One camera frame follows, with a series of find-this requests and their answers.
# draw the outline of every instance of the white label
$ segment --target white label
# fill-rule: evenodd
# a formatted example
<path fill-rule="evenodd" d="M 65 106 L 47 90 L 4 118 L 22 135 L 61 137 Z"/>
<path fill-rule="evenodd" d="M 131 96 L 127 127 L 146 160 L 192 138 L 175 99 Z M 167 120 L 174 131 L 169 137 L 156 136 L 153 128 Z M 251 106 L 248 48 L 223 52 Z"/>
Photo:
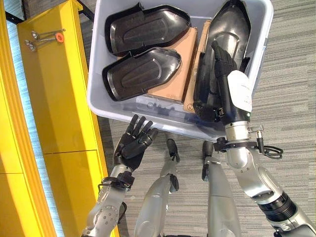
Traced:
<path fill-rule="evenodd" d="M 250 80 L 241 71 L 232 71 L 228 77 L 228 86 L 233 104 L 242 110 L 252 111 Z"/>

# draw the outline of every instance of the cardboard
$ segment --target cardboard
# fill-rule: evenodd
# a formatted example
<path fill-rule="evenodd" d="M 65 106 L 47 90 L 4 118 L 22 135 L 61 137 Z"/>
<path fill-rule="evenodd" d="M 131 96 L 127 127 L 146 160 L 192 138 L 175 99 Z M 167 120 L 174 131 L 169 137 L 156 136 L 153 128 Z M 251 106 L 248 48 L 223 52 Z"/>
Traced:
<path fill-rule="evenodd" d="M 186 112 L 194 113 L 193 109 L 193 94 L 194 94 L 194 88 L 196 85 L 196 80 L 197 80 L 197 72 L 198 72 L 198 61 L 199 61 L 199 55 L 201 52 L 204 52 L 205 50 L 205 45 L 206 45 L 206 39 L 207 39 L 207 32 L 208 28 L 211 24 L 210 20 L 205 21 L 201 38 L 199 40 L 198 48 L 197 48 L 197 54 L 195 56 L 192 72 L 191 72 L 191 77 L 189 81 L 189 86 L 187 89 L 187 94 L 185 96 L 185 100 L 183 103 L 183 110 Z"/>
<path fill-rule="evenodd" d="M 189 79 L 191 76 L 194 55 L 197 51 L 197 29 L 189 28 L 188 32 L 172 46 L 181 55 L 181 65 L 176 74 L 166 84 L 157 86 L 148 91 L 149 95 L 159 96 L 167 99 L 183 102 Z"/>

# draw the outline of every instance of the gray plastic bin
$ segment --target gray plastic bin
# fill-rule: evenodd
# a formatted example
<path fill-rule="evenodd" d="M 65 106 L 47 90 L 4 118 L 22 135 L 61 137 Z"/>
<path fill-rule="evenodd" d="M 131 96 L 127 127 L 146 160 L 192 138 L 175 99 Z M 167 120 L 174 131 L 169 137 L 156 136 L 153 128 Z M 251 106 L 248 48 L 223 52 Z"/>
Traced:
<path fill-rule="evenodd" d="M 109 15 L 130 8 L 137 2 L 137 0 L 97 0 L 87 89 L 89 107 L 99 116 L 122 121 L 130 121 L 134 114 L 144 115 L 147 120 L 154 122 L 153 127 L 204 140 L 215 141 L 218 137 L 225 136 L 221 123 L 204 123 L 196 115 L 183 111 L 182 104 L 148 95 L 121 102 L 115 102 L 109 97 L 103 85 L 102 70 L 117 58 L 107 50 L 105 44 L 105 20 Z M 200 36 L 205 20 L 213 18 L 226 1 L 141 0 L 140 2 L 145 9 L 170 4 L 186 11 L 191 16 L 192 26 L 198 28 Z M 246 56 L 251 59 L 245 73 L 252 80 L 252 89 L 254 89 L 260 76 L 273 18 L 273 7 L 270 0 L 244 0 L 244 3 L 251 22 L 251 34 L 246 51 Z"/>

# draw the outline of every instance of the metal bracket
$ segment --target metal bracket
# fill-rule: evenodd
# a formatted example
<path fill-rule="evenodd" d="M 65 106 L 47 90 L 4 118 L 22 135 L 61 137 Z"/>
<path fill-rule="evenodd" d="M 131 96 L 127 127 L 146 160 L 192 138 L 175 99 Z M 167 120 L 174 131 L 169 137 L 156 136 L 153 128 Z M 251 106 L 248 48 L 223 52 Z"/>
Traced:
<path fill-rule="evenodd" d="M 90 19 L 90 21 L 94 21 L 94 13 L 82 3 L 82 1 L 77 0 L 77 2 L 82 6 L 82 10 L 79 11 L 79 14 L 83 13 L 86 17 Z"/>
<path fill-rule="evenodd" d="M 22 23 L 24 20 L 20 19 L 19 17 L 15 16 L 15 15 L 12 15 L 11 13 L 9 12 L 5 12 L 5 18 L 7 21 L 17 25 L 19 23 Z"/>

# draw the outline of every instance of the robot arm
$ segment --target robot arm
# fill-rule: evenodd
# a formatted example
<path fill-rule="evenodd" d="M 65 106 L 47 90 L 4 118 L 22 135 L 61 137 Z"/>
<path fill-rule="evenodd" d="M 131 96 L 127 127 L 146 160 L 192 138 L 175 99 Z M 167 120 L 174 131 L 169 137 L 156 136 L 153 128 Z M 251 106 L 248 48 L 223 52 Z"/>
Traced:
<path fill-rule="evenodd" d="M 222 100 L 218 116 L 225 126 L 227 137 L 217 139 L 215 150 L 226 152 L 227 164 L 235 172 L 245 193 L 265 213 L 267 220 L 276 230 L 276 237 L 315 237 L 314 224 L 260 164 L 260 154 L 276 158 L 283 151 L 264 146 L 261 133 L 263 127 L 250 127 L 250 113 L 234 105 L 228 76 L 236 70 L 236 64 L 217 42 L 214 42 L 212 47 L 216 59 L 215 76 Z M 250 141 L 251 133 L 257 134 L 257 142 Z M 270 154 L 270 151 L 275 151 L 276 154 Z"/>
<path fill-rule="evenodd" d="M 136 221 L 135 237 L 162 237 L 169 192 L 179 189 L 176 177 L 176 163 L 180 161 L 177 146 L 172 139 L 167 140 L 170 160 L 163 166 L 160 178 L 149 188 Z"/>
<path fill-rule="evenodd" d="M 151 121 L 139 132 L 145 117 L 136 124 L 137 119 L 138 116 L 134 115 L 115 149 L 115 166 L 111 175 L 98 186 L 98 200 L 88 215 L 82 237 L 109 237 L 118 223 L 119 208 L 134 182 L 132 172 L 139 167 L 145 150 L 158 133 L 156 128 L 150 129 Z"/>
<path fill-rule="evenodd" d="M 213 143 L 203 143 L 202 180 L 208 181 L 207 229 L 209 237 L 241 237 L 236 205 Z"/>

